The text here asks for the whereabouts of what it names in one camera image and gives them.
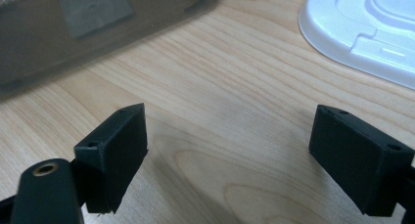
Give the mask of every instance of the black plastic part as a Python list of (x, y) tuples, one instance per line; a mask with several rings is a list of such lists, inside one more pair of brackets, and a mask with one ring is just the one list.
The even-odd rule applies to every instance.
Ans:
[(116, 212), (147, 154), (144, 105), (115, 112), (74, 150), (80, 202), (92, 213)]
[(351, 113), (318, 106), (309, 150), (362, 213), (391, 216), (407, 195), (414, 151)]
[(0, 202), (0, 224), (82, 223), (85, 202), (116, 212), (147, 154), (144, 105), (115, 112), (74, 149), (71, 163), (50, 159), (22, 175), (18, 194)]
[(83, 223), (68, 161), (45, 160), (22, 174), (11, 223)]
[(10, 223), (15, 198), (16, 196), (12, 196), (0, 201), (0, 224)]
[(414, 224), (415, 223), (415, 215), (413, 212), (405, 212), (405, 215), (402, 219), (402, 224)]

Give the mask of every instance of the black 3d printed block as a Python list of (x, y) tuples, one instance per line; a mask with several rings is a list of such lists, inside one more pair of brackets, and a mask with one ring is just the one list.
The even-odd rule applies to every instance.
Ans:
[(112, 114), (74, 147), (72, 162), (89, 212), (116, 212), (147, 154), (144, 105)]
[(362, 213), (392, 215), (411, 148), (351, 113), (318, 106), (309, 150)]

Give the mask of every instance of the screw hole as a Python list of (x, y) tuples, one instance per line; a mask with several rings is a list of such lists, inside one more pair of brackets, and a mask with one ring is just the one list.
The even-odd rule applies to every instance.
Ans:
[(98, 142), (98, 141), (92, 141), (89, 144), (87, 144), (86, 147), (88, 147), (88, 148), (96, 148), (99, 144), (100, 144), (100, 142)]
[(390, 148), (390, 149), (392, 149), (392, 150), (395, 150), (395, 151), (400, 151), (400, 150), (402, 150), (402, 147), (401, 147), (401, 146), (398, 146), (398, 145), (394, 145), (394, 144), (387, 144), (387, 146), (388, 146), (388, 148)]
[(51, 173), (55, 172), (57, 169), (58, 169), (58, 165), (55, 162), (45, 163), (45, 164), (42, 164), (42, 165), (36, 167), (33, 170), (33, 175), (36, 176), (36, 177), (41, 177), (41, 176), (51, 174)]

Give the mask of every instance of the table surface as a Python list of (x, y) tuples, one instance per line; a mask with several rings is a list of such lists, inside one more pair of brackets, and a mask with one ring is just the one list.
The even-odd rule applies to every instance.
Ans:
[(116, 215), (86, 223), (399, 223), (360, 214), (308, 153), (318, 104), (415, 142), (415, 91), (339, 65), (302, 37), (306, 0), (211, 12), (0, 102), (0, 199), (112, 112), (145, 103), (149, 154)]

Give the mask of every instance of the white plastic lid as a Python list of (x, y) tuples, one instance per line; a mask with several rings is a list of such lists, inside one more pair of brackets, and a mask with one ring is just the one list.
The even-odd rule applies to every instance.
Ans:
[(415, 0), (307, 0), (299, 22), (325, 56), (415, 89)]

